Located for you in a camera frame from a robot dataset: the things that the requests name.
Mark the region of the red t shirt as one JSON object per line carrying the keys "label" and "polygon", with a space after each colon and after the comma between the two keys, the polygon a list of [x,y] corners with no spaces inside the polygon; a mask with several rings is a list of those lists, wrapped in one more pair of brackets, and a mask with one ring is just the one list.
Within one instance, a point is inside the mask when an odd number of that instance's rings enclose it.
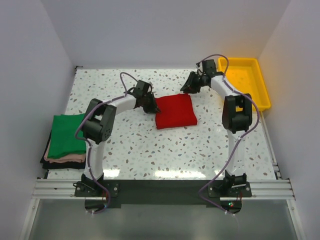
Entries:
{"label": "red t shirt", "polygon": [[160,110],[155,115],[155,125],[158,130],[198,124],[192,99],[186,93],[159,97],[156,99],[156,104]]}

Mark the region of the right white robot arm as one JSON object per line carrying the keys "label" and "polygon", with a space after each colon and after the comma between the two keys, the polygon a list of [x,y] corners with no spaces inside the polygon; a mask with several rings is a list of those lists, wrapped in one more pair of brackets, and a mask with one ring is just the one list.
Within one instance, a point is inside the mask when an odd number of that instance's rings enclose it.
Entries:
{"label": "right white robot arm", "polygon": [[245,138],[251,132],[253,122],[252,98],[244,94],[227,80],[226,73],[218,71],[213,59],[196,63],[197,71],[192,71],[180,89],[186,94],[199,93],[208,86],[223,98],[222,125],[228,136],[228,160],[217,176],[200,189],[217,197],[251,197],[251,186],[245,170]]}

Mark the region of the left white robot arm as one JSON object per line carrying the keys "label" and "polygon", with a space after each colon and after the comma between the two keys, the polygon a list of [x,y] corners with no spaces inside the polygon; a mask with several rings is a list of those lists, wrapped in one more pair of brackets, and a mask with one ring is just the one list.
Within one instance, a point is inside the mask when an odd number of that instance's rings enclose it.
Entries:
{"label": "left white robot arm", "polygon": [[85,168],[80,186],[76,188],[78,191],[92,196],[110,195],[104,184],[104,147],[112,134],[116,115],[136,108],[142,108],[147,114],[160,112],[150,83],[139,80],[123,95],[110,100],[94,98],[90,101],[75,132],[75,138],[83,140],[86,145]]}

